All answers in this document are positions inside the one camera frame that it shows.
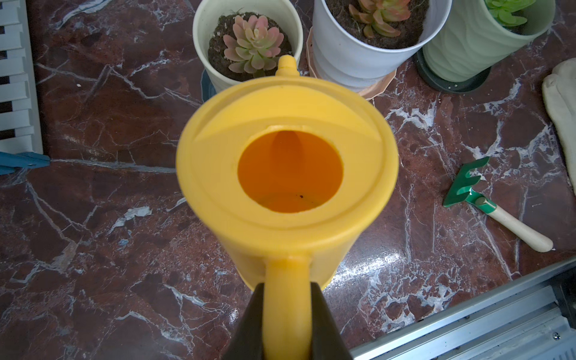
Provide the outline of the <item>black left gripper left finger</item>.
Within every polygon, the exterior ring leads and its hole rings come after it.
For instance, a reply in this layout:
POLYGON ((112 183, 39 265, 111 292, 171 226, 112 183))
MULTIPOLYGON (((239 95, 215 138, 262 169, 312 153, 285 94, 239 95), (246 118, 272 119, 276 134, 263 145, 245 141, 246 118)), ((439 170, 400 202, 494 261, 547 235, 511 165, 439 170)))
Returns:
POLYGON ((264 283, 253 291, 232 340, 223 354, 224 360, 261 360, 263 357, 263 294, 264 283))

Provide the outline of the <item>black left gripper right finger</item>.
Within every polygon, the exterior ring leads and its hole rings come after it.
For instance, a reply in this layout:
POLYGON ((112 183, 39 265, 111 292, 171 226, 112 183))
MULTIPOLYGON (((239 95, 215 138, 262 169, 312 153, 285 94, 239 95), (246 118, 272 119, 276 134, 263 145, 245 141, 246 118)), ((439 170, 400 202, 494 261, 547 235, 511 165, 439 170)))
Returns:
POLYGON ((353 360, 326 303, 318 283, 312 282, 312 342, 311 356, 313 360, 353 360))

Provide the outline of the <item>yellow watering can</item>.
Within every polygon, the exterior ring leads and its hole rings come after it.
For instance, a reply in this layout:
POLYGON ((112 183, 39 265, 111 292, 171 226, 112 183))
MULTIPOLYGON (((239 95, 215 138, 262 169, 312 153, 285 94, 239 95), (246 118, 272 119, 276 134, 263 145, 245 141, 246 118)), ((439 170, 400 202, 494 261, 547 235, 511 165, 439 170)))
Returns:
POLYGON ((311 359, 311 283, 327 287, 396 185, 399 155, 383 115, 359 94, 274 76, 216 94, 184 126, 178 184, 242 280, 264 283, 264 359, 311 359))

